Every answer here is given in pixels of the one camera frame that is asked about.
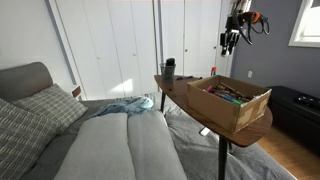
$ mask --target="black furniture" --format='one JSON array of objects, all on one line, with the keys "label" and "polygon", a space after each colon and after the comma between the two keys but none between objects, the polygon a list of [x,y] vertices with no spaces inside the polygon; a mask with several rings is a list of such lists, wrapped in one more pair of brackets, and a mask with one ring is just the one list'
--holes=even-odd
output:
[{"label": "black furniture", "polygon": [[311,96],[283,86],[269,88],[272,93],[268,106],[272,111],[275,127],[319,153],[320,108],[298,101],[299,97]]}]

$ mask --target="white wall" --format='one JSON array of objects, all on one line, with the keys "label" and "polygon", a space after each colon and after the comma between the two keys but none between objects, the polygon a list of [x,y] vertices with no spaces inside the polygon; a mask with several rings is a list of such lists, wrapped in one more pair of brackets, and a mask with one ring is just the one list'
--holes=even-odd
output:
[{"label": "white wall", "polygon": [[53,81],[72,84],[45,0],[0,1],[0,69],[43,62]]}]

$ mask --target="cardboard box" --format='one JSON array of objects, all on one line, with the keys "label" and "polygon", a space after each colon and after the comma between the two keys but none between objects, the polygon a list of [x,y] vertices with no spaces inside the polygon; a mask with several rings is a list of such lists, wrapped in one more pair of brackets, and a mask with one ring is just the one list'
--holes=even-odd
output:
[{"label": "cardboard box", "polygon": [[[254,97],[250,102],[237,105],[203,91],[220,82]],[[188,83],[188,105],[231,133],[236,133],[264,115],[271,89],[259,87],[224,76],[213,76]]]}]

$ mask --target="items in box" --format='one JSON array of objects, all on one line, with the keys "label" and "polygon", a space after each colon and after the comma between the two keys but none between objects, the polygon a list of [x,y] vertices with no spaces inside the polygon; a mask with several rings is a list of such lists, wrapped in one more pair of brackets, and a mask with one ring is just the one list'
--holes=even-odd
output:
[{"label": "items in box", "polygon": [[251,97],[247,97],[239,91],[231,88],[230,86],[220,82],[217,86],[209,86],[205,91],[212,93],[220,98],[223,98],[227,101],[241,105],[243,103],[249,102],[252,100]]}]

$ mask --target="black table leg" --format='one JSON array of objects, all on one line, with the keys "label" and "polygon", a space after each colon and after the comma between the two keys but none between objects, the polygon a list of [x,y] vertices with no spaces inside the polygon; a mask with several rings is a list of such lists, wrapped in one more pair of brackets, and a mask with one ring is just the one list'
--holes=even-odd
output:
[{"label": "black table leg", "polygon": [[227,165],[228,141],[224,137],[219,137],[219,172],[218,179],[224,180]]},{"label": "black table leg", "polygon": [[160,111],[163,112],[163,107],[164,107],[164,101],[166,100],[166,93],[162,91],[162,96],[161,96],[161,109]]}]

